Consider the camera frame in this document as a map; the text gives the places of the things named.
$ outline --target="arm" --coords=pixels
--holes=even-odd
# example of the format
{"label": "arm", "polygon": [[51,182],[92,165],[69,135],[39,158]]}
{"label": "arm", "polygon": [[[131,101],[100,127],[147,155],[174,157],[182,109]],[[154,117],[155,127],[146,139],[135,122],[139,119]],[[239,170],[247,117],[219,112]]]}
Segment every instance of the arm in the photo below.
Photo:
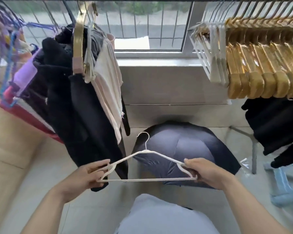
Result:
{"label": "arm", "polygon": [[188,168],[195,170],[199,181],[223,190],[242,234],[289,234],[234,175],[204,159],[185,159]]}
{"label": "arm", "polygon": [[102,187],[103,183],[96,181],[104,171],[96,170],[109,162],[106,159],[81,166],[55,185],[43,198],[21,234],[57,234],[64,204],[77,198],[86,189]]}

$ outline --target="tile floor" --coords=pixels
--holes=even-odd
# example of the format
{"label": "tile floor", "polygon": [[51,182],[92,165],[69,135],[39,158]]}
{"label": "tile floor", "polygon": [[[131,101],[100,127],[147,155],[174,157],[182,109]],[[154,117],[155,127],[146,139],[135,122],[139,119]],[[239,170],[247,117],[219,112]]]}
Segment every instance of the tile floor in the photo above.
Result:
{"label": "tile floor", "polygon": [[[136,136],[145,128],[132,128],[129,137],[124,135],[126,153],[130,154]],[[251,156],[249,138],[228,128],[210,128],[233,152],[239,161]],[[250,128],[241,128],[250,132]],[[263,163],[271,158],[258,154],[258,173],[251,175],[247,169],[237,174],[247,189],[285,227],[293,230],[293,209],[279,209],[270,203],[269,193],[273,181],[263,169]],[[76,166],[63,145],[48,138],[36,155],[27,176],[0,228],[0,234],[20,233],[30,215],[47,191],[70,174]],[[143,177],[145,173],[135,160],[129,160],[129,177]],[[238,225],[222,191],[162,185],[159,182],[111,183],[100,192],[84,192],[76,200],[66,204],[59,233],[61,234],[112,234],[126,216],[135,198],[149,193],[165,201],[184,205],[205,213],[221,234],[240,233]]]}

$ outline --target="person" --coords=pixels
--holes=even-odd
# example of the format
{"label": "person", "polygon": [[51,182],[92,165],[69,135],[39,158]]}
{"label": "person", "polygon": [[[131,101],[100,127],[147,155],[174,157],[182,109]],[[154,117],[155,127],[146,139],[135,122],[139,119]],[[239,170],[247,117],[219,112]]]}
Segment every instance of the person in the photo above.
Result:
{"label": "person", "polygon": [[[86,189],[103,186],[97,180],[104,172],[96,170],[109,162],[107,159],[81,166],[55,185],[43,198],[22,234],[56,234],[64,204]],[[199,182],[223,190],[242,234],[289,234],[234,175],[204,158],[185,159],[184,162],[192,173],[198,175]],[[147,194],[137,197],[115,233],[219,234],[204,214]]]}

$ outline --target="umbrella canopy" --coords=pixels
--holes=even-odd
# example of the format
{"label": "umbrella canopy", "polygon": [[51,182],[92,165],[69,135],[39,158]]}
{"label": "umbrella canopy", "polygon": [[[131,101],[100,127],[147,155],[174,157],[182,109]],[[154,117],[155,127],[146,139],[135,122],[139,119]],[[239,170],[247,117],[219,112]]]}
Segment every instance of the umbrella canopy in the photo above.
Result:
{"label": "umbrella canopy", "polygon": [[[236,174],[240,164],[227,146],[208,128],[188,122],[167,121],[145,130],[150,135],[146,148],[175,160],[183,162],[185,158],[203,157],[219,167]],[[146,133],[137,138],[132,153],[145,149],[148,139]],[[177,164],[154,153],[141,153],[134,158],[153,173],[156,178],[187,177]],[[210,187],[193,181],[166,181],[164,184]]]}

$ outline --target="hand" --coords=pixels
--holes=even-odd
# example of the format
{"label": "hand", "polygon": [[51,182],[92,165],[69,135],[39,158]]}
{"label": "hand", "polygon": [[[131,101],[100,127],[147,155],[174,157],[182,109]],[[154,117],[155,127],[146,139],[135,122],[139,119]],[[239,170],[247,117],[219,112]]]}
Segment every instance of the hand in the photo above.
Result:
{"label": "hand", "polygon": [[102,166],[108,165],[110,159],[83,165],[51,189],[51,193],[60,196],[64,203],[70,202],[81,195],[86,189],[102,187],[97,182],[106,171],[96,172]]}
{"label": "hand", "polygon": [[218,190],[223,190],[228,181],[235,179],[233,174],[205,158],[185,159],[184,163],[197,172],[194,175],[197,175],[198,181],[205,182]]}

